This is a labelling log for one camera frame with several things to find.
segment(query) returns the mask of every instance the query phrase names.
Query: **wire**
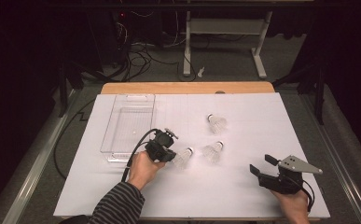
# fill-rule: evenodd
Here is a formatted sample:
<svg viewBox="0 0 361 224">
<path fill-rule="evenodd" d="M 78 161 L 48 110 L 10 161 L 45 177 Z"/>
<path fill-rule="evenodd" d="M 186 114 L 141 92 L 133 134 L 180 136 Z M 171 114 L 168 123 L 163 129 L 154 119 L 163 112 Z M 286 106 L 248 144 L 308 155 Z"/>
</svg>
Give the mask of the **wire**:
<svg viewBox="0 0 361 224">
<path fill-rule="evenodd" d="M 142 43 L 142 42 L 136 42 L 136 43 L 133 43 L 132 46 L 138 46 L 138 45 L 141 45 L 141 46 L 151 46 L 151 47 L 154 47 L 155 45 L 153 44 L 147 44 L 147 43 Z"/>
<path fill-rule="evenodd" d="M 66 132 L 67 128 L 70 126 L 70 124 L 72 123 L 72 121 L 76 118 L 77 115 L 81 115 L 80 120 L 81 121 L 87 121 L 87 119 L 83 119 L 84 116 L 84 112 L 81 112 L 83 109 L 85 109 L 89 104 L 91 104 L 92 102 L 94 102 L 96 100 L 93 99 L 89 102 L 87 102 L 85 105 L 83 105 L 76 113 L 75 115 L 69 120 L 69 122 L 66 124 L 66 126 L 62 129 L 61 134 L 58 136 L 58 139 L 55 143 L 54 146 L 54 152 L 53 152 L 53 159 L 54 159 L 54 164 L 55 164 L 55 169 L 57 170 L 58 174 L 64 179 L 66 180 L 67 176 L 64 175 L 61 171 L 61 169 L 58 166 L 58 162 L 57 162 L 57 158 L 56 158 L 56 153 L 57 153 L 57 148 L 58 148 L 58 143 L 61 141 L 63 134 Z"/>
<path fill-rule="evenodd" d="M 314 191 L 313 189 L 311 188 L 311 186 L 307 183 L 307 185 L 312 189 L 312 193 L 313 193 L 313 198 L 311 196 L 311 194 L 305 189 L 303 188 L 299 183 L 297 183 L 295 180 L 293 180 L 292 178 L 286 176 L 286 175 L 283 175 L 284 178 L 286 178 L 287 180 L 290 180 L 291 182 L 293 182 L 293 184 L 297 185 L 302 191 L 305 192 L 305 194 L 308 196 L 308 199 L 309 199 L 309 202 L 308 202 L 308 213 L 311 212 L 312 210 L 312 206 L 314 204 Z"/>
<path fill-rule="evenodd" d="M 180 42 L 178 42 L 178 43 L 175 43 L 175 44 L 172 44 L 172 45 L 164 45 L 163 47 L 164 47 L 164 48 L 171 48 L 171 47 L 174 47 L 174 46 L 181 45 L 181 44 L 183 44 L 185 41 L 186 41 L 186 39 L 184 38 L 182 41 L 180 41 Z"/>
<path fill-rule="evenodd" d="M 152 12 L 151 12 L 150 14 L 148 14 L 148 15 L 140 15 L 140 14 L 134 12 L 134 11 L 131 11 L 131 13 L 135 14 L 136 16 L 140 16 L 140 17 L 149 17 L 149 16 L 151 16 L 152 14 L 154 14 L 154 11 L 152 11 Z"/>
<path fill-rule="evenodd" d="M 124 61 L 124 63 L 121 64 L 121 67 L 119 68 L 119 70 L 117 70 L 116 72 L 112 73 L 111 75 L 108 75 L 108 77 L 117 77 L 119 76 L 122 72 L 125 71 L 125 69 L 128 67 L 128 61 Z"/>
<path fill-rule="evenodd" d="M 144 72 L 146 72 L 150 68 L 152 61 L 156 62 L 156 63 L 176 65 L 176 75 L 178 76 L 178 70 L 179 70 L 179 64 L 180 64 L 179 62 L 166 63 L 166 62 L 157 60 L 148 52 L 147 43 L 145 43 L 144 45 L 142 45 L 141 43 L 138 43 L 138 45 L 143 46 L 143 48 L 138 51 L 130 51 L 130 54 L 138 55 L 137 57 L 130 58 L 130 62 L 131 62 L 132 66 L 140 67 L 139 71 L 137 73 L 135 73 L 134 75 L 131 75 L 131 68 L 130 68 L 128 74 L 126 76 L 124 76 L 124 78 L 121 81 L 124 81 L 124 82 L 131 81 L 132 78 L 142 75 Z M 137 59 L 142 59 L 144 61 L 144 63 L 135 64 L 134 61 Z"/>
<path fill-rule="evenodd" d="M 208 49 L 209 46 L 210 46 L 210 37 L 209 35 L 195 35 L 193 34 L 193 36 L 200 36 L 200 37 L 204 37 L 206 39 L 206 46 L 204 47 L 195 47 L 195 46 L 190 46 L 191 48 L 194 48 L 194 49 Z"/>
<path fill-rule="evenodd" d="M 172 45 L 174 45 L 176 43 L 177 36 L 179 33 L 179 19 L 178 19 L 177 11 L 175 11 L 174 14 L 176 15 L 176 38 L 174 39 L 174 42 L 172 43 Z"/>
<path fill-rule="evenodd" d="M 122 43 L 122 44 L 125 44 L 128 39 L 128 30 L 127 30 L 127 28 L 125 28 L 125 26 L 122 23 L 116 22 L 116 24 L 118 24 L 121 27 L 121 30 L 119 31 L 119 36 L 121 36 L 121 34 L 122 34 L 122 29 L 125 30 L 124 42 Z"/>
<path fill-rule="evenodd" d="M 136 152 L 137 148 L 139 148 L 143 143 L 143 140 L 145 140 L 145 138 L 152 132 L 156 132 L 158 131 L 158 129 L 151 129 L 150 131 L 148 131 L 147 133 L 145 133 L 145 135 L 143 135 L 143 137 L 139 140 L 139 142 L 137 143 L 136 147 L 134 148 L 131 156 L 130 156 L 130 159 L 128 160 L 127 162 L 127 167 L 125 168 L 124 170 L 124 174 L 122 175 L 122 178 L 121 178 L 121 182 L 125 182 L 125 179 L 127 178 L 127 175 L 128 175 L 128 172 L 130 171 L 131 169 L 131 165 L 132 165 L 132 159 L 133 159 L 133 156 L 134 156 L 134 153 Z"/>
<path fill-rule="evenodd" d="M 312 196 L 313 196 L 313 201 L 312 201 L 312 205 L 311 205 L 311 208 L 312 208 L 312 206 L 314 205 L 314 191 L 313 191 L 313 188 L 312 188 L 311 185 L 310 185 L 308 182 L 306 182 L 305 180 L 304 180 L 303 182 L 308 185 L 309 189 L 310 189 L 311 192 L 312 192 Z"/>
</svg>

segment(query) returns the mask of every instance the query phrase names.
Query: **shuttlecock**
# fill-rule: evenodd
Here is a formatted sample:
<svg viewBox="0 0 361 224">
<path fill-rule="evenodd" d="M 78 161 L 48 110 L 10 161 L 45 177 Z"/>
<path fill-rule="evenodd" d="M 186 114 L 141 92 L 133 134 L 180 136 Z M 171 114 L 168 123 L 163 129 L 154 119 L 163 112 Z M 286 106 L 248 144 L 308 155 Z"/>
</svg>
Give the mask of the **shuttlecock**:
<svg viewBox="0 0 361 224">
<path fill-rule="evenodd" d="M 176 156 L 174 157 L 172 162 L 178 168 L 185 169 L 192 153 L 193 153 L 192 147 L 188 147 L 185 150 L 176 153 Z"/>
<path fill-rule="evenodd" d="M 220 152 L 223 149 L 223 142 L 218 141 L 202 149 L 203 156 L 208 161 L 217 162 L 220 160 Z"/>
<path fill-rule="evenodd" d="M 210 123 L 210 130 L 213 133 L 221 133 L 227 126 L 227 120 L 213 114 L 207 116 L 207 120 Z"/>
</svg>

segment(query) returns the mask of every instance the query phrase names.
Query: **wooden table edge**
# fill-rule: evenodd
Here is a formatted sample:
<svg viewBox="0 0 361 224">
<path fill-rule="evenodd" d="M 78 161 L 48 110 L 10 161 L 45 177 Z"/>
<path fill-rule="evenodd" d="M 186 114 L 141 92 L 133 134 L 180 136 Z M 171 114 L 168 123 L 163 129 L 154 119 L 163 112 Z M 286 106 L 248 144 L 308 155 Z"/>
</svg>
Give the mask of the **wooden table edge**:
<svg viewBox="0 0 361 224">
<path fill-rule="evenodd" d="M 267 93 L 275 92 L 267 81 L 238 82 L 121 82 L 106 83 L 101 94 L 209 94 L 209 93 Z"/>
</svg>

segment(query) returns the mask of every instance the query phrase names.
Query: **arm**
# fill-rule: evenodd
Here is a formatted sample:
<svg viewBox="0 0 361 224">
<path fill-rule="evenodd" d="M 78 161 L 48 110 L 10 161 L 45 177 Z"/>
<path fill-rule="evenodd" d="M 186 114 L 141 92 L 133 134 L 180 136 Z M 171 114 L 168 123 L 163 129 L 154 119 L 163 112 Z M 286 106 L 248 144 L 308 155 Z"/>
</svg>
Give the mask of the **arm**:
<svg viewBox="0 0 361 224">
<path fill-rule="evenodd" d="M 291 224 L 308 224 L 308 196 L 300 190 L 296 194 L 281 194 L 271 190 L 279 200 L 282 211 Z"/>
<path fill-rule="evenodd" d="M 145 202 L 140 190 L 163 166 L 164 162 L 153 162 L 145 151 L 134 155 L 128 182 L 118 183 L 99 201 L 89 224 L 136 223 Z"/>
</svg>

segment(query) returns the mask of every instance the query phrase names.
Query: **power cable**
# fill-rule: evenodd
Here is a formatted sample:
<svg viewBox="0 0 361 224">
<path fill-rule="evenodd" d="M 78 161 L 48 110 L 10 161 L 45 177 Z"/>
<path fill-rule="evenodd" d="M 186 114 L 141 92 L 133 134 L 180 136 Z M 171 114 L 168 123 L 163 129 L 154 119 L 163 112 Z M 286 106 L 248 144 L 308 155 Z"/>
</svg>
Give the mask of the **power cable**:
<svg viewBox="0 0 361 224">
<path fill-rule="evenodd" d="M 63 174 L 63 172 L 61 171 L 61 169 L 59 168 L 58 165 L 58 161 L 57 161 L 57 148 L 58 148 L 58 144 L 61 141 L 63 134 L 66 132 L 67 128 L 70 126 L 70 124 L 72 123 L 72 121 L 76 118 L 77 115 L 80 115 L 80 121 L 87 121 L 87 119 L 83 119 L 84 117 L 84 112 L 82 112 L 83 109 L 85 109 L 89 104 L 91 104 L 92 102 L 94 102 L 96 100 L 93 99 L 89 102 L 87 102 L 85 105 L 83 105 L 76 113 L 75 115 L 69 120 L 69 122 L 66 124 L 66 126 L 62 129 L 60 135 L 58 136 L 58 139 L 55 143 L 54 149 L 53 149 L 53 159 L 54 159 L 54 164 L 55 164 L 55 169 L 57 170 L 58 174 L 64 179 L 66 180 L 67 176 Z"/>
<path fill-rule="evenodd" d="M 303 180 L 303 182 L 306 183 L 306 184 L 309 186 L 309 188 L 311 188 L 313 197 L 311 196 L 311 194 L 310 194 L 305 188 L 303 188 L 303 187 L 302 187 L 299 183 L 297 183 L 295 180 L 293 180 L 292 178 L 290 178 L 290 177 L 288 177 L 288 176 L 285 176 L 285 175 L 284 175 L 284 177 L 285 177 L 285 179 L 291 181 L 293 184 L 295 184 L 297 187 L 299 187 L 299 188 L 300 188 L 302 191 L 304 191 L 305 194 L 308 196 L 308 199 L 309 199 L 309 202 L 308 202 L 308 213 L 310 213 L 310 212 L 311 212 L 311 209 L 312 209 L 312 206 L 313 206 L 313 204 L 314 204 L 314 191 L 313 191 L 313 189 L 311 188 L 311 185 L 309 185 L 305 180 Z"/>
<path fill-rule="evenodd" d="M 132 159 L 133 159 L 133 156 L 134 156 L 134 153 L 137 151 L 137 148 L 139 148 L 143 143 L 143 140 L 145 140 L 145 138 L 155 132 L 155 131 L 158 131 L 158 129 L 151 129 L 150 131 L 148 131 L 147 133 L 145 133 L 145 135 L 143 135 L 143 137 L 140 139 L 140 141 L 136 144 L 136 147 L 134 148 L 133 152 L 131 153 L 131 156 L 127 162 L 127 166 L 124 170 L 124 174 L 122 175 L 122 178 L 121 178 L 121 181 L 122 182 L 125 182 L 125 179 L 127 178 L 127 175 L 128 175 L 128 172 L 130 171 L 131 169 L 131 165 L 132 165 Z"/>
</svg>

